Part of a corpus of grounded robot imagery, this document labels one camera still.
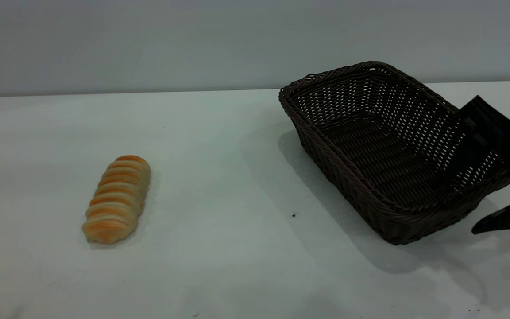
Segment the white wall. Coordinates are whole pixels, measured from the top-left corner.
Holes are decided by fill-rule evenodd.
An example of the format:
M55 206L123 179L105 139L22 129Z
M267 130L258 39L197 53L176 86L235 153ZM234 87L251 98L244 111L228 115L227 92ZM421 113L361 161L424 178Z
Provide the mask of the white wall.
M510 79L510 0L0 0L0 95L271 88L366 60Z

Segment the bread roll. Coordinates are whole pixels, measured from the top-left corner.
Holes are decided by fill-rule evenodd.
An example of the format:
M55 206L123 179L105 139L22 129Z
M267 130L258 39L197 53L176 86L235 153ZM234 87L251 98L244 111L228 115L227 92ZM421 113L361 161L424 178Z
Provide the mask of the bread roll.
M121 156L108 166L85 212L81 228L88 241L111 244L135 230L150 175L148 163L135 155Z

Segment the white table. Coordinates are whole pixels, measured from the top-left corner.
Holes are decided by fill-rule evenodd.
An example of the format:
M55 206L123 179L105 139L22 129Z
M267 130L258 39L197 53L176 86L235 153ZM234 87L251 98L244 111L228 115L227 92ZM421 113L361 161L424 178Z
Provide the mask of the white table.
M510 117L510 82L429 85ZM300 147L275 89L0 98L0 319L510 318L510 188L423 240L381 240ZM136 232L89 244L107 164L153 171Z

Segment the woven pattern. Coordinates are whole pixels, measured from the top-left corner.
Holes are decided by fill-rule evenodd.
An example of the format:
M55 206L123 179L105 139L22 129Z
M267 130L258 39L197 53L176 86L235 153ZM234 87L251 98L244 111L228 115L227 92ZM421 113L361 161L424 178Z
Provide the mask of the woven pattern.
M310 74L281 89L279 100L306 153L391 244L458 222L510 183L495 152L435 183L469 127L456 107L385 63Z

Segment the golden brown crust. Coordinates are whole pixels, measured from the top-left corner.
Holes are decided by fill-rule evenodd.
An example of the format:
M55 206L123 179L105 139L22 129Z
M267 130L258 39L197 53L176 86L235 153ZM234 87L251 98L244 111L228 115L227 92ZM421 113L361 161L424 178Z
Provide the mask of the golden brown crust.
M129 236L144 208L150 180L148 163L138 156L121 156L102 175L82 226L88 241L111 244Z

